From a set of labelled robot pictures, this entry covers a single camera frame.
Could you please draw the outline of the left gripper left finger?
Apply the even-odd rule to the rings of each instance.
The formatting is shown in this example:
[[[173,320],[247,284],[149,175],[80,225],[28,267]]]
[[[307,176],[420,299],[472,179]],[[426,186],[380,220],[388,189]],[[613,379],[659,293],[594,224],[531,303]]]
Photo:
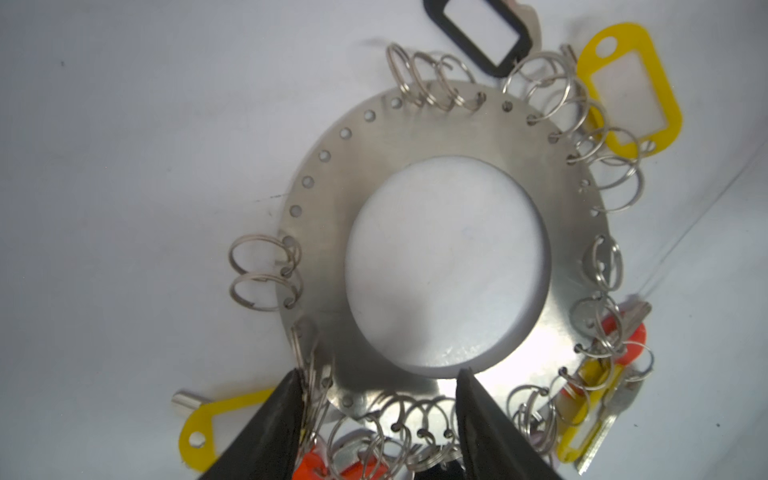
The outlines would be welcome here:
[[[203,479],[287,480],[298,458],[305,402],[302,375],[285,375]]]

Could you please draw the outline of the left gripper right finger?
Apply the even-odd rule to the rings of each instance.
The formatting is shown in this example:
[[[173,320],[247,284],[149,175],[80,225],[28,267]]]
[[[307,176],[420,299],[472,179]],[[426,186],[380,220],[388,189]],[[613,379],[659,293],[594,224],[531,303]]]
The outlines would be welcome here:
[[[467,479],[557,479],[469,369],[456,378],[456,420]]]

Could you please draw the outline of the round steel key organizer disc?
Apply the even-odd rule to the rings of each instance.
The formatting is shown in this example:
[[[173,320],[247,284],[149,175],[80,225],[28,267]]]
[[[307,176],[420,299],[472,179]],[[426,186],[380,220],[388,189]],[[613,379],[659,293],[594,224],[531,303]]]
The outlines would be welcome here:
[[[623,311],[606,192],[643,193],[642,155],[611,152],[600,103],[562,53],[500,86],[457,57],[386,50],[393,87],[355,106],[297,171],[269,272],[235,265],[231,297],[272,284],[302,375],[301,454],[324,479],[465,477],[456,378],[469,369],[553,470],[555,400],[620,356]]]

